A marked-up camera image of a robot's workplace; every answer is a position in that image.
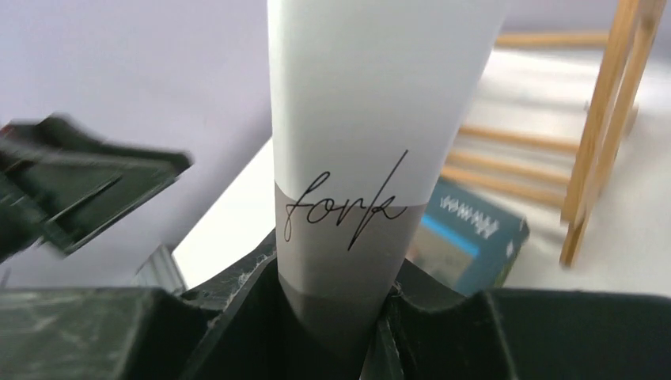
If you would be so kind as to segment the teal book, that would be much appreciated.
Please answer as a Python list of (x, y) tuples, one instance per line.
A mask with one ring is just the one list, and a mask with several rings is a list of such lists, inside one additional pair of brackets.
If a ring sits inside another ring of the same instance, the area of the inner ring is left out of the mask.
[(470, 296), (502, 287), (529, 235), (526, 218), (440, 178), (406, 258)]

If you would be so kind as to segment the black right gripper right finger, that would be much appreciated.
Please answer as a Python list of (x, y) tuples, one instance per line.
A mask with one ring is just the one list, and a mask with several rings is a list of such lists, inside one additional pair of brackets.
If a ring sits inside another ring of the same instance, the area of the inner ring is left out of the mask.
[(410, 261), (364, 379), (667, 379), (670, 300), (495, 288), (465, 297)]

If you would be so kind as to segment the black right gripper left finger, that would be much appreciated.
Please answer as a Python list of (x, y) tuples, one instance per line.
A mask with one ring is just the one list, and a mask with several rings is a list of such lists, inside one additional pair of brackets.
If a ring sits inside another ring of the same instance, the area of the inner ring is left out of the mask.
[(4, 379), (280, 379), (275, 236), (180, 295), (159, 287), (1, 293)]

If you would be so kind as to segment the large grey white book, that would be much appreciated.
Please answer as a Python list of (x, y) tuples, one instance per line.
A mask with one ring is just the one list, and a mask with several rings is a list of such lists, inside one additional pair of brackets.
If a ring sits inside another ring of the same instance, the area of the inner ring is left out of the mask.
[(509, 8), (267, 4), (278, 267), (304, 350), (364, 354)]

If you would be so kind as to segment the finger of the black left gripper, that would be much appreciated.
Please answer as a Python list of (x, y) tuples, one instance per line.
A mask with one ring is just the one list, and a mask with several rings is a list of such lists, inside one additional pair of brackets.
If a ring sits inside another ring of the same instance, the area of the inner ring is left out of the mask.
[(70, 255), (171, 186), (188, 153), (97, 138), (74, 119), (1, 128), (1, 260), (36, 243)]

